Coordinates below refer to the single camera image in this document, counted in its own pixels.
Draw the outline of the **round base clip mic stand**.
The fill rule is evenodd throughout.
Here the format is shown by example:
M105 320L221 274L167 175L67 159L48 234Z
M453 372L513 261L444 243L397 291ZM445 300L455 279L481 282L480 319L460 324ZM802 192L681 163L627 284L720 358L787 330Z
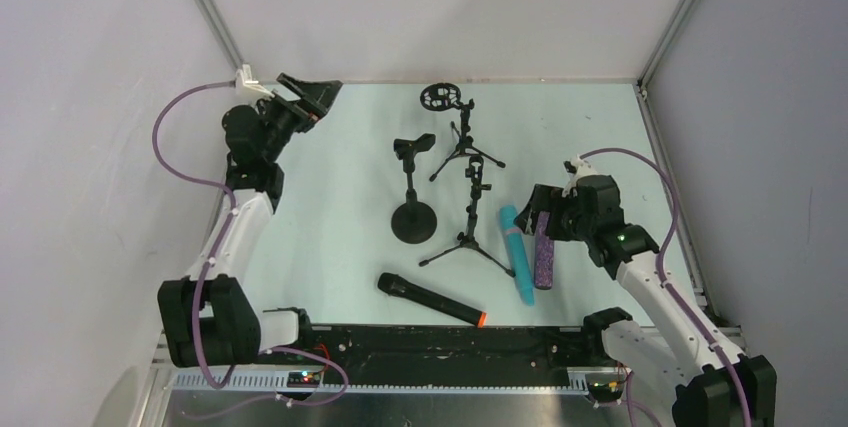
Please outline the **round base clip mic stand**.
M414 188L413 173L415 157L429 151L436 141L433 133L425 133L414 140L395 139L393 151L402 162L406 176L405 202L398 206L391 217L391 230L395 237L407 244L421 244L430 239L437 228L435 211L426 203L420 202Z

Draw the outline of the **black microphone orange end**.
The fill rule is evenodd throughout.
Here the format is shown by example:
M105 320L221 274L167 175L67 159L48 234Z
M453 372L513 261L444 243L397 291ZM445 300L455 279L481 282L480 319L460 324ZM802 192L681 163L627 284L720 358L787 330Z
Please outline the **black microphone orange end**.
M377 280L377 287L389 296L406 299L477 328L482 328L487 320L485 312L414 284L398 274L382 273Z

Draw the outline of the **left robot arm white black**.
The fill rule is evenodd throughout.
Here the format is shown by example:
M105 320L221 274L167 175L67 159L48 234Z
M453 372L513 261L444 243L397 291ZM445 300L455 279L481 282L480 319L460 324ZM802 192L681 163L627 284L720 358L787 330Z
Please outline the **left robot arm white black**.
M285 73L276 81L290 98L254 80L246 67L222 84L246 100L221 120L228 149L225 179L201 182L221 190L225 204L199 259L157 292L166 345L177 367L252 364L274 347L296 343L307 322L300 309L252 302L241 282L282 197L280 154L294 135L308 132L329 113L343 84Z

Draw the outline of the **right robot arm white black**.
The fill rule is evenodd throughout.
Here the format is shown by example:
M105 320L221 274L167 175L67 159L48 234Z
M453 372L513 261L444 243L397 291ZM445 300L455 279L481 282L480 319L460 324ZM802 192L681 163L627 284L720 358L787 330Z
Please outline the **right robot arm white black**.
M585 317L594 343L610 358L669 395L677 426L771 426L777 373L762 355L748 356L683 297L659 263L660 248L640 225L626 222L620 190L607 175L566 187L535 185L515 224L553 241L582 242L592 262L648 314L656 341L620 308Z

